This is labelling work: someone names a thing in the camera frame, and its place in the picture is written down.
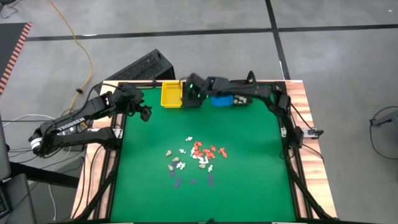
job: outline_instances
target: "black line on floor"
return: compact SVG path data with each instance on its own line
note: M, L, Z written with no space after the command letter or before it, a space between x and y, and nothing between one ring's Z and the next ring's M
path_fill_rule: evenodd
M166 32L140 32L126 34L93 34L93 35L76 35L79 40L91 39L113 39L113 38L131 38L131 37L167 37L167 36L184 36L184 35L210 35L210 34L256 34L271 32L271 28L242 28L242 29L214 29L214 30L183 30L183 31L166 31ZM70 35L52 36L52 37L28 37L26 41L43 41L43 40L73 40Z
M280 67L282 69L282 75L286 80L290 80L289 69L287 68L287 62L285 58L284 49L282 47L282 42L280 41L278 26L276 24L274 10L272 9L271 0L265 0L268 10L269 20L271 22L272 34L274 35L276 51L278 53L278 58L280 62Z
M368 29L396 29L398 24L360 25L360 26L327 26L327 27L285 27L278 28L279 32L311 32L336 30L368 30Z

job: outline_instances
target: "wooden table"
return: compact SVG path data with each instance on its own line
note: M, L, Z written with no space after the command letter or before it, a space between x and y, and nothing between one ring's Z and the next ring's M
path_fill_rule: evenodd
M276 82L277 80L261 80L264 82ZM134 81L105 81L104 83L111 84L117 86L119 82L131 82L131 83L145 83L151 81L144 81L144 80L134 80ZM310 126L314 126L310 107L308 105L307 96L305 94L304 84L301 80L286 80L282 81L286 84L286 89L288 95L290 95L292 99L292 104L297 108L303 118ZM114 91L114 88L111 86L103 86L101 89L101 94L106 93L107 91ZM297 126L301 128L307 128L305 123L301 120L300 116L297 114L296 111L292 110L292 116L295 120ZM98 119L93 123L93 128L103 128L109 127L111 124L110 118L102 118ZM121 124L121 115L118 115L116 124ZM313 149L320 152L318 140L314 139L304 139L304 144L312 147ZM96 157L93 159L94 153L98 148L98 144L89 144L86 150L86 157L85 157L85 169L82 170L80 176L79 186L76 192L75 203L73 205L72 214L75 213L76 208L78 207L78 203L80 201L81 194L83 194L83 199L81 200L81 205L78 207L77 213L75 216L78 216L86 207L87 203L87 193L90 190L89 201L93 198L94 194L97 192L100 178L101 178L101 171L103 168L104 163L104 155L105 150L101 148L97 153ZM110 171L112 164L113 164L113 157L115 153L111 153L111 157L108 164L108 172ZM308 148L304 147L300 150L300 156L302 160L302 167L305 174L305 180L307 183L307 188L315 198L315 200L322 206L322 208L331 216L336 217L335 206L333 204L333 199L331 197L331 192L329 188L328 178L326 176L325 167L323 165L322 160L319 158L317 154L309 150ZM90 166L91 163L93 164L92 176L91 176L91 186L88 189L89 185L89 175L90 175ZM85 172L85 188L82 192L83 188L83 172ZM297 198L298 198L298 205L300 209L301 217L307 217L306 209L304 205L303 196L300 190L296 187ZM99 218L104 218L106 213L107 201L109 195L109 188L103 195L103 199L101 201L101 208L99 210Z

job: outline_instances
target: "green table surface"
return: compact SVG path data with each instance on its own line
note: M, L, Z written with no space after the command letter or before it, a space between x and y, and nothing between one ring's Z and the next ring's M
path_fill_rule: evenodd
M126 120L112 222L295 220L287 168L279 157L279 124L261 101L215 108L209 99L197 109L166 109L160 88L144 93L152 116L146 123L139 114ZM186 142L188 136L193 140ZM200 169L199 160L190 157L195 141L203 143L201 149L225 148L228 158L217 152L208 164L213 171ZM167 165L174 157L186 166L171 176Z

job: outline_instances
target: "yellow container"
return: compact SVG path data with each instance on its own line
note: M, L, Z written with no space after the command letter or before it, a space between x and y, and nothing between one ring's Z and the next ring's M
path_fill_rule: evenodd
M182 82L163 82L162 100L160 105L164 108L180 108L182 105Z

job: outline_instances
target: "gray concrete floor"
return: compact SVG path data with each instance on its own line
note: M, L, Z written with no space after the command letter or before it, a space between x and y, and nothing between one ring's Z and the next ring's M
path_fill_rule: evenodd
M114 34L194 29L270 27L263 0L55 1L76 34ZM398 23L393 0L272 0L279 27L353 26ZM69 35L46 0L23 0L0 22L33 22L29 34ZM397 105L396 29L281 33L291 79L304 80L338 216L343 220L396 223L397 162L371 148L368 119ZM153 49L174 65L177 78L202 76L282 79L271 33L140 37L80 41L93 59L93 85ZM84 81L88 61L73 41L26 42L0 100L3 119L28 113L59 116ZM7 142L25 147L37 124L12 124ZM383 154L398 157L391 126L374 132ZM35 159L42 167L60 160ZM23 161L32 154L12 158Z

